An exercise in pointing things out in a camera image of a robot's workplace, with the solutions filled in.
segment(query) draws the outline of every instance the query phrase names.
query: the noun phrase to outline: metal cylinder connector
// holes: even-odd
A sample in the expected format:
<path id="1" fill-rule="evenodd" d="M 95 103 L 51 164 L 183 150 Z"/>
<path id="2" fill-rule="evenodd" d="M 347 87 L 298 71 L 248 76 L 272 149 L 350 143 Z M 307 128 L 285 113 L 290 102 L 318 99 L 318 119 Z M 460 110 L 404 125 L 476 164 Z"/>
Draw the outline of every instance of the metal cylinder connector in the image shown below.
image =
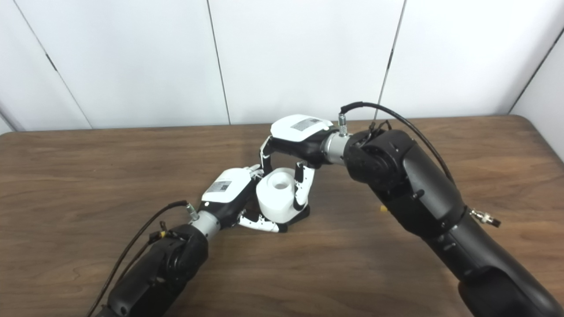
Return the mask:
<path id="1" fill-rule="evenodd" d="M 344 137 L 348 135 L 349 132 L 347 130 L 347 118 L 345 117 L 344 113 L 339 113 L 339 135 Z"/>

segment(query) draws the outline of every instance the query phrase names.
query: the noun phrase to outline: panel seam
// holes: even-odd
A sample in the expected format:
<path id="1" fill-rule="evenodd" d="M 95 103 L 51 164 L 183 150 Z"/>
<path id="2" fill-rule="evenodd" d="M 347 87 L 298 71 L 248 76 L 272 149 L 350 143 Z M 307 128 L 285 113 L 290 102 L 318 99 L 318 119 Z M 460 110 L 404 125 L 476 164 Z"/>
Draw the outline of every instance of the panel seam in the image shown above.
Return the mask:
<path id="1" fill-rule="evenodd" d="M 402 11 L 399 14 L 398 27 L 395 30 L 394 42 L 391 45 L 390 57 L 388 58 L 388 63 L 386 66 L 386 73 L 384 73 L 384 80 L 382 81 L 382 87 L 380 88 L 380 96 L 378 96 L 378 104 L 382 102 L 382 96 L 384 94 L 384 86 L 386 85 L 387 75 L 390 71 L 391 60 L 394 57 L 395 44 L 398 41 L 399 30 L 402 27 L 403 12 L 405 12 L 406 10 L 406 4 L 407 4 L 407 0 L 404 0 Z M 378 116 L 378 109 L 376 109 L 376 111 L 374 112 L 374 120 L 376 120 L 376 116 Z"/>
<path id="2" fill-rule="evenodd" d="M 78 109 L 80 110 L 81 114 L 84 116 L 84 119 L 86 120 L 86 123 L 88 123 L 88 125 L 90 126 L 91 129 L 93 129 L 92 127 L 92 123 L 90 122 L 90 120 L 88 120 L 88 117 L 86 116 L 86 113 L 84 112 L 84 110 L 82 109 L 82 107 L 80 106 L 80 104 L 78 103 L 78 101 L 76 100 L 76 98 L 74 97 L 74 94 L 72 93 L 72 91 L 69 89 L 69 86 L 67 85 L 67 82 L 65 82 L 65 79 L 63 78 L 63 76 L 61 76 L 61 73 L 57 70 L 57 68 L 55 67 L 55 64 L 53 62 L 53 60 L 50 58 L 49 54 L 47 53 L 47 51 L 45 50 L 45 47 L 43 46 L 43 44 L 41 44 L 41 41 L 39 40 L 39 38 L 37 37 L 37 34 L 35 33 L 35 31 L 33 30 L 31 24 L 29 23 L 28 19 L 25 18 L 24 13 L 22 12 L 21 8 L 19 5 L 17 5 L 16 0 L 12 0 L 13 3 L 15 4 L 16 8 L 18 11 L 20 11 L 20 15 L 21 17 L 24 19 L 25 23 L 28 25 L 29 30 L 32 32 L 33 36 L 35 37 L 37 43 L 39 44 L 39 46 L 41 47 L 41 49 L 43 50 L 43 52 L 45 53 L 45 56 L 47 57 L 47 59 L 49 60 L 49 63 L 51 63 L 51 65 L 53 66 L 53 68 L 55 69 L 55 71 L 57 72 L 57 74 L 59 75 L 59 78 L 61 79 L 61 81 L 63 82 L 63 85 L 65 85 L 65 88 L 67 89 L 67 91 L 69 92 L 69 94 L 71 95 L 70 97 L 74 100 L 74 103 L 76 104 L 76 106 L 78 107 Z"/>
<path id="3" fill-rule="evenodd" d="M 562 33 L 564 33 L 564 28 L 562 28 L 562 30 L 560 30 L 560 33 L 558 34 L 558 36 L 556 37 L 556 39 L 552 43 L 551 47 L 548 49 L 547 53 L 544 55 L 543 60 L 540 61 L 539 65 L 536 67 L 534 73 L 531 75 L 531 78 L 529 78 L 529 80 L 527 81 L 527 83 L 523 87 L 523 90 L 521 90 L 521 92 L 517 96 L 517 99 L 515 100 L 515 102 L 511 106 L 511 108 L 509 108 L 509 111 L 507 111 L 507 114 L 510 114 L 511 111 L 513 111 L 513 108 L 515 108 L 515 105 L 517 105 L 517 102 L 519 102 L 519 99 L 521 99 L 521 96 L 523 96 L 523 93 L 525 93 L 525 90 L 527 90 L 527 88 L 531 84 L 533 78 L 535 78 L 536 74 L 539 72 L 539 69 L 543 66 L 544 61 L 547 60 L 548 55 L 550 55 L 550 52 L 552 52 L 552 49 L 555 47 L 558 40 L 560 40 L 560 38 L 562 37 Z"/>
<path id="4" fill-rule="evenodd" d="M 213 28 L 212 10 L 210 9 L 210 2 L 206 0 L 208 4 L 208 14 L 210 16 L 211 34 L 213 36 L 213 45 L 215 47 L 215 55 L 217 57 L 217 67 L 219 68 L 219 78 L 221 79 L 221 89 L 223 90 L 223 100 L 225 102 L 225 110 L 227 111 L 227 121 L 231 125 L 231 116 L 229 115 L 229 106 L 227 105 L 227 95 L 225 94 L 225 84 L 223 83 L 223 72 L 221 71 L 221 63 L 219 62 L 219 51 L 217 49 L 217 41 L 215 40 L 215 30 Z"/>

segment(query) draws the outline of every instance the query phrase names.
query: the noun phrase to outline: black cable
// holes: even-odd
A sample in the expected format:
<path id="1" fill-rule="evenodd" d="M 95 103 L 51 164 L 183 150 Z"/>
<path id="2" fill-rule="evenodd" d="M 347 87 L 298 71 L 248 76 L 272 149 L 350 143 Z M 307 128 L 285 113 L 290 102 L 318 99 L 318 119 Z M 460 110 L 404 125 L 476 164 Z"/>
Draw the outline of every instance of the black cable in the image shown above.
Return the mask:
<path id="1" fill-rule="evenodd" d="M 398 119 L 399 122 L 405 124 L 408 128 L 410 128 L 415 134 L 417 134 L 417 136 L 423 141 L 423 143 L 425 143 L 425 145 L 429 148 L 429 150 L 431 150 L 431 153 L 433 153 L 433 155 L 435 156 L 435 158 L 437 159 L 437 161 L 439 162 L 440 166 L 443 168 L 444 170 L 444 174 L 446 175 L 446 177 L 453 183 L 455 184 L 455 180 L 452 177 L 451 171 L 448 169 L 447 164 L 444 162 L 443 158 L 440 156 L 439 152 L 437 152 L 437 150 L 435 149 L 435 147 L 433 147 L 433 145 L 431 144 L 431 142 L 423 135 L 423 133 L 421 133 L 421 131 L 419 131 L 418 128 L 415 127 L 415 125 L 413 125 L 411 122 L 409 122 L 406 118 L 400 116 L 399 114 L 395 113 L 394 111 L 379 105 L 379 104 L 375 104 L 375 103 L 368 103 L 368 102 L 354 102 L 348 105 L 344 105 L 343 107 L 341 107 L 341 112 L 339 114 L 345 114 L 348 111 L 352 110 L 352 109 L 356 109 L 356 108 L 361 108 L 361 107 L 370 107 L 370 108 L 375 108 L 378 110 L 382 110 L 385 113 L 391 115 L 392 117 Z"/>
<path id="2" fill-rule="evenodd" d="M 157 213 L 151 217 L 151 219 L 149 219 L 147 221 L 147 223 L 145 223 L 145 225 L 143 225 L 143 227 L 141 227 L 141 229 L 139 229 L 139 231 L 135 234 L 135 236 L 133 237 L 133 239 L 129 242 L 129 244 L 125 247 L 124 251 L 121 253 L 120 257 L 117 259 L 116 264 L 113 266 L 112 271 L 110 272 L 108 279 L 106 280 L 106 282 L 104 283 L 104 286 L 102 286 L 102 289 L 100 290 L 100 293 L 98 294 L 98 297 L 96 298 L 96 300 L 94 301 L 94 304 L 92 305 L 92 307 L 90 307 L 90 309 L 88 310 L 88 312 L 86 313 L 86 317 L 90 317 L 92 316 L 92 313 L 94 312 L 94 310 L 96 310 L 96 307 L 98 306 L 98 304 L 100 304 L 100 301 L 102 300 L 102 297 L 104 297 L 104 293 L 107 291 L 109 284 L 112 282 L 113 276 L 116 274 L 117 269 L 120 267 L 121 262 L 124 260 L 125 256 L 127 255 L 127 253 L 129 252 L 129 249 L 131 249 L 131 247 L 133 246 L 133 244 L 135 244 L 135 242 L 137 241 L 137 239 L 139 239 L 139 237 L 143 234 L 143 232 L 147 229 L 147 227 L 149 227 L 149 225 L 151 225 L 151 223 L 153 223 L 153 221 L 155 221 L 155 219 L 157 219 L 160 215 L 162 215 L 165 211 L 172 209 L 174 207 L 180 207 L 180 206 L 187 206 L 188 202 L 186 200 L 180 200 L 180 201 L 175 201 L 173 203 L 168 204 L 166 207 L 162 208 L 161 210 L 157 211 Z"/>
<path id="3" fill-rule="evenodd" d="M 143 254 L 143 252 L 145 252 L 145 250 L 147 250 L 147 247 L 149 246 L 149 242 L 145 242 L 145 244 L 143 244 L 143 246 L 139 249 L 139 251 L 137 251 L 137 253 L 135 254 L 135 256 L 133 256 L 133 259 L 131 259 L 131 261 L 129 261 L 129 263 L 127 264 L 127 266 L 125 267 L 125 269 L 122 271 L 122 273 L 120 274 L 120 277 L 117 278 L 117 282 L 121 281 L 121 279 L 124 278 L 125 274 L 127 273 L 127 271 L 129 271 L 129 269 L 131 268 L 131 266 L 133 265 L 133 263 L 135 263 L 135 261 L 137 261 L 137 259 Z"/>

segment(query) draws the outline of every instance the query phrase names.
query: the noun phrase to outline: wooden table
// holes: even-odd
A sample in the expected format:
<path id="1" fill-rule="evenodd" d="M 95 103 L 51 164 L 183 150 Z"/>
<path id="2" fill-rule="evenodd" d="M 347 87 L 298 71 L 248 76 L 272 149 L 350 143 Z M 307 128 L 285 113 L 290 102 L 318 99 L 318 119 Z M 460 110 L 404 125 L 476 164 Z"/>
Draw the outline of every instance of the wooden table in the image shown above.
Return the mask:
<path id="1" fill-rule="evenodd" d="M 486 230 L 564 303 L 564 165 L 537 131 L 516 116 L 413 122 L 447 161 L 465 202 L 503 221 Z M 349 130 L 368 123 L 351 122 Z M 156 210 L 175 200 L 198 203 L 224 169 L 257 163 L 268 131 L 239 125 L 3 135 L 0 316 L 84 314 Z M 273 159 L 275 166 L 292 162 Z M 220 232 L 167 315 L 470 316 L 455 278 L 380 211 L 367 186 L 340 166 L 323 167 L 315 178 L 308 219 L 286 234 Z M 163 218 L 171 227 L 188 215 L 175 209 Z"/>

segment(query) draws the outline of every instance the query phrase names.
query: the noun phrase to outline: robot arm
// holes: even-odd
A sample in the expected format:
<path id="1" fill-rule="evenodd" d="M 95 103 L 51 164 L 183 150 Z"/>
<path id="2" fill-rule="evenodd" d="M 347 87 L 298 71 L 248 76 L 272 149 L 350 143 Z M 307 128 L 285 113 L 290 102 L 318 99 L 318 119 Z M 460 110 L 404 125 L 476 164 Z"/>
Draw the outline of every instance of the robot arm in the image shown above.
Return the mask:
<path id="1" fill-rule="evenodd" d="M 316 122 L 305 128 L 307 137 L 285 138 L 304 120 Z M 277 121 L 271 131 L 274 151 L 316 168 L 343 165 L 352 179 L 367 184 L 403 228 L 422 238 L 459 279 L 460 296 L 474 316 L 564 316 L 552 295 L 471 216 L 494 226 L 500 222 L 468 208 L 454 183 L 408 134 L 371 126 L 351 135 L 344 113 L 339 129 L 322 122 L 295 115 Z"/>
<path id="2" fill-rule="evenodd" d="M 96 316 L 162 316 L 208 258 L 209 241 L 238 223 L 261 175 L 259 165 L 224 171 L 204 193 L 197 211 L 187 207 L 192 221 L 163 230 L 116 283 Z"/>

